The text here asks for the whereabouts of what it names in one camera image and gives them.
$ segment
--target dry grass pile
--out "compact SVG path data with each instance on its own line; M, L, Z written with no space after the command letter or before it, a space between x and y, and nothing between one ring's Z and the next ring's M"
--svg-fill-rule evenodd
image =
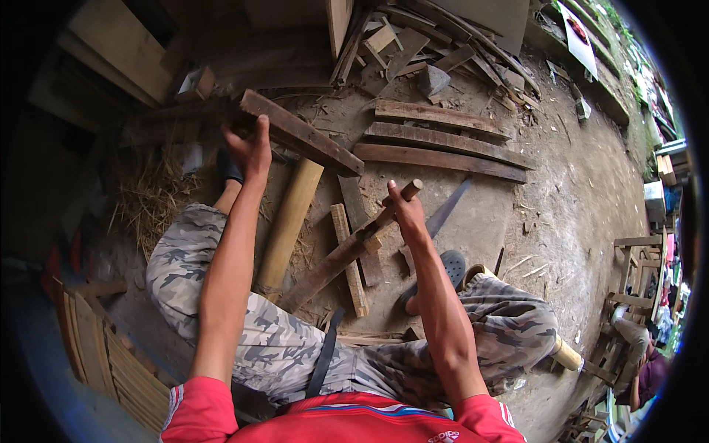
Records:
M132 147L116 152L118 195L108 231L122 222L134 234L147 262L175 215L199 187L199 178L182 176L186 150L182 145Z

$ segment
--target concrete floor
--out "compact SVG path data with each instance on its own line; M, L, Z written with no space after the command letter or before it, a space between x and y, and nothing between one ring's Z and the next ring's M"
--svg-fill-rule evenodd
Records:
M523 58L523 64L533 71L544 94L542 112L535 112L539 125L531 128L520 127L520 116L496 101L484 110L487 86L475 79L452 75L451 86L442 93L443 99L457 99L461 111L492 115L495 120L513 126L515 138L507 142L507 146L528 153L540 163L540 168L529 172L529 182L522 186L476 176L434 243L439 252L457 249L469 264L483 263L490 268L501 247L508 249L508 268L533 254L532 259L507 273L505 280L540 297L545 296L546 284L546 298L557 314L562 337L587 358L605 320L603 300L608 287L615 287L620 278L621 257L613 249L613 240L647 234L642 171L626 154L629 147L624 144L623 136L597 108L586 124L579 125L568 88L553 85L546 68L541 68L541 62L543 60ZM411 88L412 82L399 79L390 84L380 98L427 103ZM312 118L316 112L313 103L314 100L303 99L297 111ZM328 105L330 113L320 113L313 125L343 135L348 145L356 142L374 119L374 102L357 92L341 100L323 99L319 103ZM205 144L216 142L213 137L210 140ZM638 148L634 144L631 148L637 152L644 146ZM291 170L275 163L272 167L272 180L267 189L270 203L263 205L264 214L269 218L277 211ZM213 167L202 171L207 177L205 187L209 189L200 200L207 204L213 203L218 193L214 174ZM367 183L363 191L371 213L376 211L376 201L386 195L387 180L395 179L404 184L414 178L425 184L419 198L426 214L430 215L465 175L434 168L368 163L362 180ZM341 201L335 175L325 171L301 232L307 254L293 257L286 284L334 249L330 205ZM524 221L537 223L529 235L522 233ZM261 217L257 265L268 228L267 219ZM393 302L413 280L404 277L406 266L396 254L403 244L396 225L383 239L383 244L379 254L386 283L367 289L369 316L355 319L344 275L296 314L317 324L329 309L341 304L348 309L342 327L350 330L403 331L408 325L419 323L416 318L390 316ZM104 246L108 251L106 260L114 265L115 272L126 276L129 283L128 293L116 300L109 312L119 325L125 325L130 331L137 346L177 381L183 381L192 350L167 327L147 299L142 281L144 260L134 253L130 240L120 234L107 239ZM547 263L544 274L540 271L523 277ZM581 337L576 344L574 336L578 331ZM594 386L594 380L585 374L578 375L559 367L550 371L549 366L548 361L542 361L525 377L526 384L522 388L499 398L508 404L517 428L530 442L550 441L567 415L583 400L581 394Z

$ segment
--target forearm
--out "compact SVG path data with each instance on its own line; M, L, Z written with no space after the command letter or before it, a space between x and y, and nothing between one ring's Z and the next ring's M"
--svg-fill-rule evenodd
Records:
M630 387L630 412L633 413L640 409L640 394L638 389L640 387L640 380L638 377L634 377L632 380L632 385Z
M418 278L418 305L428 348L451 405L487 393L475 336L433 241L419 229L409 244Z
M199 307L199 342L191 376L218 374L229 383L244 327L254 267L254 244L265 179L244 183L204 277Z

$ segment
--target red sleeve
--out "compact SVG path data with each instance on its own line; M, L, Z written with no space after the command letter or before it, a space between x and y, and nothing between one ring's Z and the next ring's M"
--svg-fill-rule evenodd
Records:
M490 443L519 443L526 438L515 429L507 406L491 396L466 398L453 409L455 421Z
M225 442L238 429L229 388L216 378L195 377L170 389L160 441Z

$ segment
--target adidas logo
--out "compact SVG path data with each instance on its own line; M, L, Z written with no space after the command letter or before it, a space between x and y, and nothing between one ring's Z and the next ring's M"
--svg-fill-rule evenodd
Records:
M428 439L428 443L452 443L459 436L460 432L458 431L445 431Z

